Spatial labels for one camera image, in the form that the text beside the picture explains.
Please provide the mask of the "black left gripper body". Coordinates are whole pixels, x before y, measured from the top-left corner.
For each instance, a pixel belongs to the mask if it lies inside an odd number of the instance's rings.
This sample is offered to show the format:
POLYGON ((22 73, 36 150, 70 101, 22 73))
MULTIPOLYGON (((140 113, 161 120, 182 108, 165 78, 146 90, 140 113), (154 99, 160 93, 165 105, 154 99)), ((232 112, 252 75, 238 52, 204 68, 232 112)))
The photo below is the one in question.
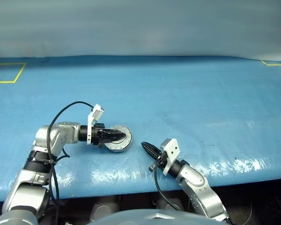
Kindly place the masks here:
POLYGON ((102 134, 104 129, 105 125, 103 123, 95 123, 92 126, 92 144, 97 145, 99 148, 104 145, 102 134))

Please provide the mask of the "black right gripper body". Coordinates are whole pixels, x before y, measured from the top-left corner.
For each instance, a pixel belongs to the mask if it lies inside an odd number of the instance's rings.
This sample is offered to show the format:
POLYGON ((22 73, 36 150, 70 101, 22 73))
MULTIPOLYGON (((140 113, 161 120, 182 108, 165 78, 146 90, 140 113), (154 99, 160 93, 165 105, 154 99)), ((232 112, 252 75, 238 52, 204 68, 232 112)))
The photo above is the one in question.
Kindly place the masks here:
POLYGON ((158 167, 163 171, 167 165, 167 153, 163 152, 160 155, 150 154, 150 156, 155 160, 155 162, 158 162, 158 167))

